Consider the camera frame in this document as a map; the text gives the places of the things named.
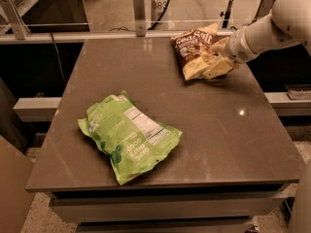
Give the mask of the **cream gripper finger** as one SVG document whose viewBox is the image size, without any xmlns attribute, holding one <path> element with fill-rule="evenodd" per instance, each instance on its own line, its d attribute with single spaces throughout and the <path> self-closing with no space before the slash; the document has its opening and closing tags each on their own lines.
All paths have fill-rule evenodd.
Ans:
<svg viewBox="0 0 311 233">
<path fill-rule="evenodd" d="M 213 44 L 210 47 L 210 50 L 212 50 L 213 52 L 215 52 L 217 54 L 224 54 L 226 42 L 227 42 L 227 38 L 222 38 L 218 42 Z"/>
<path fill-rule="evenodd" d="M 225 57 L 218 57 L 211 66 L 202 74 L 207 80 L 226 75 L 233 69 L 234 63 Z"/>
</svg>

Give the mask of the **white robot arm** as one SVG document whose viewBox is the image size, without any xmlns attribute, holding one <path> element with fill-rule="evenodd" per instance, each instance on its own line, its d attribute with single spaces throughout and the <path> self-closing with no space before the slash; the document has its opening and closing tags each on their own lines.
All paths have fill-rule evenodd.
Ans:
<svg viewBox="0 0 311 233">
<path fill-rule="evenodd" d="M 275 0 L 270 12 L 219 40 L 210 50 L 218 56 L 204 73 L 211 80 L 268 50 L 302 44 L 311 54 L 311 0 Z"/>
</svg>

